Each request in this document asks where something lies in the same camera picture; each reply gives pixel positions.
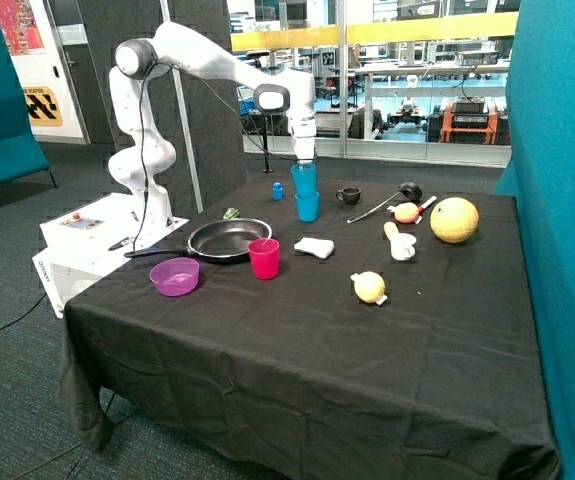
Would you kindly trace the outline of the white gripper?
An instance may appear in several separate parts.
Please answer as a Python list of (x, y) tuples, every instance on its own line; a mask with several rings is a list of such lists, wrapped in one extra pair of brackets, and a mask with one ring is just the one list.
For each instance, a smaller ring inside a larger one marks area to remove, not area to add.
[(316, 158), (314, 137), (291, 136), (291, 147), (299, 163), (311, 163)]

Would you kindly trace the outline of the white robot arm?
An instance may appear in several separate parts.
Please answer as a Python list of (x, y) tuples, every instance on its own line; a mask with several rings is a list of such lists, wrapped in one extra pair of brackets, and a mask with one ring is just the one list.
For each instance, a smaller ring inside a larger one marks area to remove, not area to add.
[(138, 225), (132, 238), (134, 247), (152, 245), (174, 223), (168, 192), (155, 177), (174, 164), (176, 150), (156, 127), (148, 86), (152, 80), (172, 74), (183, 133), (188, 135), (189, 121), (179, 80), (182, 73), (204, 82), (229, 80), (250, 88), (260, 112), (286, 115), (298, 162), (311, 163), (316, 157), (311, 73), (287, 68), (276, 75), (266, 74), (198, 32), (171, 21), (162, 23), (150, 39), (127, 40), (116, 48), (109, 86), (116, 123), (134, 143), (114, 154), (108, 167), (113, 179), (132, 194)]

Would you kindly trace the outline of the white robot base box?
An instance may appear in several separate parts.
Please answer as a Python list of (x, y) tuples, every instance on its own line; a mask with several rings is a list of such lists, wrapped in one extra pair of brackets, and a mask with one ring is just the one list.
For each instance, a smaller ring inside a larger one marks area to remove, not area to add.
[(32, 261), (58, 318), (70, 299), (124, 265), (126, 252), (149, 248), (187, 223), (171, 217), (142, 224), (141, 215), (132, 195), (111, 193), (40, 225), (46, 248)]

